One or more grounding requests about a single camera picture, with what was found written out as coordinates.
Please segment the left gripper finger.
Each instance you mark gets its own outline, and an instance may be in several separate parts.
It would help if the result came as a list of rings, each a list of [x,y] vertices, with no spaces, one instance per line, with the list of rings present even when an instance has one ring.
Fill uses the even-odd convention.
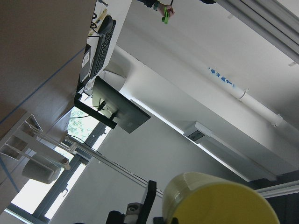
[[[141,211],[137,219],[138,224],[145,224],[147,222],[147,219],[149,217],[151,208],[153,206],[156,197],[156,193],[157,193],[157,183],[153,180],[149,180],[145,199],[142,203]]]

